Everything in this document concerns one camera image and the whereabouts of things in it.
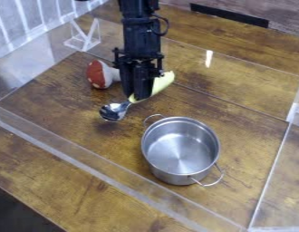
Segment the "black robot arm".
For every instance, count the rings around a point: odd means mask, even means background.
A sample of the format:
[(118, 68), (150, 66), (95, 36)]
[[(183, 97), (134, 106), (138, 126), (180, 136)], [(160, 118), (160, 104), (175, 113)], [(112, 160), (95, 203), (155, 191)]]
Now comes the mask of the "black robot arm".
[(127, 97), (135, 95), (138, 101), (152, 95), (154, 81), (163, 75), (162, 31), (159, 0), (118, 0), (123, 13), (124, 48), (115, 48), (114, 67), (120, 71)]

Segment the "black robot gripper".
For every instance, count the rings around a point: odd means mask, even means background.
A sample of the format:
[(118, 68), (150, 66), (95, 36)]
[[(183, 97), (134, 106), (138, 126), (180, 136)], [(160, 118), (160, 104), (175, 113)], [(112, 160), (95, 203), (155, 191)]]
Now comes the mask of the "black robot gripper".
[(162, 22), (158, 17), (124, 18), (124, 48), (114, 49), (127, 97), (144, 100), (152, 94), (154, 79), (163, 73)]

